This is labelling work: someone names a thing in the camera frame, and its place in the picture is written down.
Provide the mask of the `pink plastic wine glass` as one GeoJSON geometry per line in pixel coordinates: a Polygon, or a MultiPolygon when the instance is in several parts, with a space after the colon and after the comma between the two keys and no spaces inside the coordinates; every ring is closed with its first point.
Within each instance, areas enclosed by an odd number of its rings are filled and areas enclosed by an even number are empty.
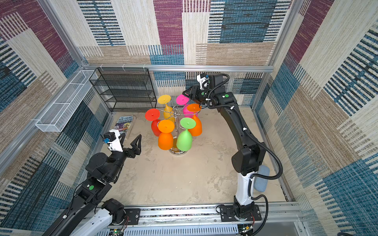
{"type": "Polygon", "coordinates": [[[183,106],[183,113],[184,113],[186,118],[192,118],[193,117],[193,112],[190,112],[187,109],[189,101],[190,101],[190,99],[188,97],[182,95],[182,94],[180,94],[176,98],[176,103],[180,106],[183,106]]]}

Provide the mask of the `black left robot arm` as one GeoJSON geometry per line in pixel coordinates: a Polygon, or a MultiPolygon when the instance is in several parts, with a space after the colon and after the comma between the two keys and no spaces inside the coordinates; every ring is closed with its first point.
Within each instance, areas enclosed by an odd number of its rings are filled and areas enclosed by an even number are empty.
{"type": "Polygon", "coordinates": [[[115,129],[104,134],[111,155],[99,152],[90,158],[87,178],[75,189],[68,207],[45,231],[45,236],[94,236],[111,224],[124,228],[132,221],[122,203],[113,198],[103,200],[118,181],[126,159],[141,154],[141,135],[128,148],[123,146],[124,139],[125,134],[115,129]]]}

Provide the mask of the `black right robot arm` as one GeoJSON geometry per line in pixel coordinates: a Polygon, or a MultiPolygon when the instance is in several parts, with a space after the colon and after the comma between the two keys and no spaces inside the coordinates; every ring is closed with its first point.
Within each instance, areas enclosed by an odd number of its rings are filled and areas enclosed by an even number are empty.
{"type": "Polygon", "coordinates": [[[231,158],[234,170],[238,173],[237,191],[233,202],[233,218],[246,221],[257,214],[253,197],[253,186],[257,180],[276,180],[283,174],[283,166],[279,158],[260,142],[248,128],[232,92],[227,92],[225,84],[230,80],[227,74],[197,76],[197,83],[182,94],[208,109],[216,109],[226,121],[235,139],[238,151],[231,158]],[[265,154],[269,153],[278,165],[274,176],[258,173],[265,154]]]}

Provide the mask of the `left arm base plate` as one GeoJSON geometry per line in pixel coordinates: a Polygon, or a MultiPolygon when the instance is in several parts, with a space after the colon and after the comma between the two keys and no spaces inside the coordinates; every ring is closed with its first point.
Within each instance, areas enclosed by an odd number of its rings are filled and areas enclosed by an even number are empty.
{"type": "Polygon", "coordinates": [[[138,225],[140,219],[141,209],[140,208],[125,208],[121,213],[120,226],[134,226],[138,225]]]}

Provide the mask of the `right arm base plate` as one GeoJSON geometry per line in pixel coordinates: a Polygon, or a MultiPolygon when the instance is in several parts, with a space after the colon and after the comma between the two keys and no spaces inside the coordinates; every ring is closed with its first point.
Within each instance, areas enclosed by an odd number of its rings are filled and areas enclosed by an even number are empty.
{"type": "Polygon", "coordinates": [[[246,206],[218,205],[216,212],[220,215],[222,222],[233,221],[261,221],[261,211],[258,205],[252,203],[246,206]]]}

